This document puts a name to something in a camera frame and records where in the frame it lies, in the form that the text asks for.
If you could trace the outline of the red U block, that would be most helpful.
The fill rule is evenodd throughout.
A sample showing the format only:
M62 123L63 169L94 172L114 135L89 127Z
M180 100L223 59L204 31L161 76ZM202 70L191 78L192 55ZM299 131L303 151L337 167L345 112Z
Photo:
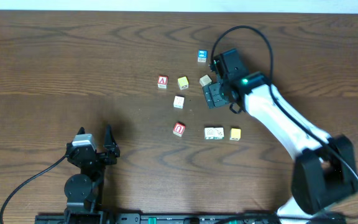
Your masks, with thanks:
M173 134L182 137L183 133L185 132L185 128L186 126L184 124L175 123L173 127Z

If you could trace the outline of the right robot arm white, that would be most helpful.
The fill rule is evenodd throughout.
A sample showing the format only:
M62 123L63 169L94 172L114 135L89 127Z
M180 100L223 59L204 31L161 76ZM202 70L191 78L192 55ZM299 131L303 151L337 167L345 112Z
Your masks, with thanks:
M294 161L291 198L277 210L283 223L305 223L358 192L353 145L316 127L279 94L263 73L226 72L200 84L209 108L237 104L259 120Z

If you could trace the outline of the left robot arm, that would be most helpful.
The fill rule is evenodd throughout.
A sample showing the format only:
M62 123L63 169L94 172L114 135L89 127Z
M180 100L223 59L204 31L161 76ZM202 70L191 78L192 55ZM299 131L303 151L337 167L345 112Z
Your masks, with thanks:
M92 134L80 128L72 142L67 143L67 161L80 169L65 183L64 193L67 207L64 223L115 223L114 215L101 208L104 173L106 166L117 163L120 149L112 135L111 126L106 126L104 152L98 152Z

